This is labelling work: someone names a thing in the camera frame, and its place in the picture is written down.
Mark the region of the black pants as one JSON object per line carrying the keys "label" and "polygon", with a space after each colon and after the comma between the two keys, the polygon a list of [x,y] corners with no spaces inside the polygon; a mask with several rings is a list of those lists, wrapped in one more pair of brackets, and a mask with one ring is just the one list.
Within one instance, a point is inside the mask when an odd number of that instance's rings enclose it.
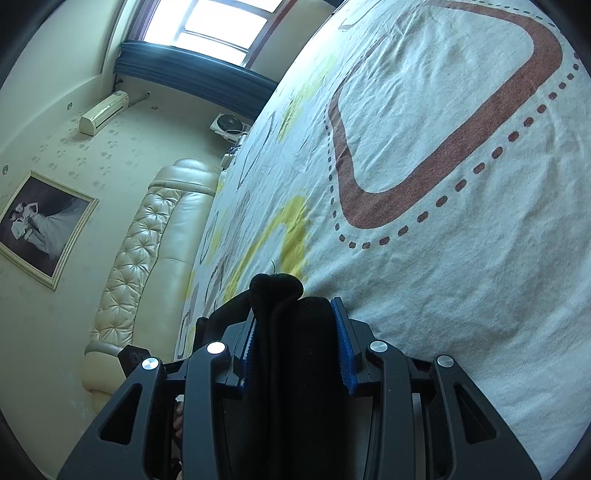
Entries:
{"label": "black pants", "polygon": [[352,479],[351,398],[331,303],[287,274],[250,281],[256,332],[245,380],[247,429],[236,479]]}

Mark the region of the cream tufted leather headboard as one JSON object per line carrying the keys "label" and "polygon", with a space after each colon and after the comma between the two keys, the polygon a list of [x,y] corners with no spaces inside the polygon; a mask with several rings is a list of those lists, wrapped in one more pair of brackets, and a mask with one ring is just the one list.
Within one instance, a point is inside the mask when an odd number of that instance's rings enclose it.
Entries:
{"label": "cream tufted leather headboard", "polygon": [[81,381],[94,411],[125,379],[117,358],[124,347],[173,360],[219,175],[217,166],[180,159],[149,184],[114,258],[84,350]]}

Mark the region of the white desk fan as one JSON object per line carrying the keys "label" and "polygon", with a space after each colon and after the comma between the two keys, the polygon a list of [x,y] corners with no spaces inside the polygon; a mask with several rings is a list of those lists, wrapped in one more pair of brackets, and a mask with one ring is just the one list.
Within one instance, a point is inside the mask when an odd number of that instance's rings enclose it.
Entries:
{"label": "white desk fan", "polygon": [[211,130],[228,141],[238,141],[242,134],[249,131],[249,125],[235,116],[218,114],[211,123]]}

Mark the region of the framed wedding photo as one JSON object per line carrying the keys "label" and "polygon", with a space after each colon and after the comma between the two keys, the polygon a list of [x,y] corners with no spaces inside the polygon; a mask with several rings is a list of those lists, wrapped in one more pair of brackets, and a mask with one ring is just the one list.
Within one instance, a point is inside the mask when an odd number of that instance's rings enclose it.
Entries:
{"label": "framed wedding photo", "polygon": [[54,291],[99,200],[29,171],[1,211],[1,255]]}

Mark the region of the dark blue curtain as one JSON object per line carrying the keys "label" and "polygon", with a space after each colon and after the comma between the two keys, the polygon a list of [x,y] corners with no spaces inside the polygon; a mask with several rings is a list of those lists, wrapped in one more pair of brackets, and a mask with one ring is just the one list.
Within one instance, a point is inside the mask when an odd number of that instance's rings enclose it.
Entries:
{"label": "dark blue curtain", "polygon": [[173,46],[127,40],[113,72],[187,93],[256,119],[276,90],[276,81],[204,54]]}

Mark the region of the patterned white bed sheet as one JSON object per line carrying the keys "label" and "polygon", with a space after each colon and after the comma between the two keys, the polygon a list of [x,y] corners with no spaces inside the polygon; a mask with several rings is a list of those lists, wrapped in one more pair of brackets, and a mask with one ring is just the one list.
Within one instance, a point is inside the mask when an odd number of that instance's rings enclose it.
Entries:
{"label": "patterned white bed sheet", "polygon": [[259,273],[455,357],[543,478],[590,423],[590,51],[551,1],[349,1],[221,174],[185,328]]}

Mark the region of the wall air conditioner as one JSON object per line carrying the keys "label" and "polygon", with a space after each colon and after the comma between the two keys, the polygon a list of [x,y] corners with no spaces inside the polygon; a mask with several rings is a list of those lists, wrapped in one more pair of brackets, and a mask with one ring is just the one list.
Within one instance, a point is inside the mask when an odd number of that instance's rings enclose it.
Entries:
{"label": "wall air conditioner", "polygon": [[79,120],[79,132],[95,136],[108,122],[127,109],[128,94],[116,91],[83,114]]}

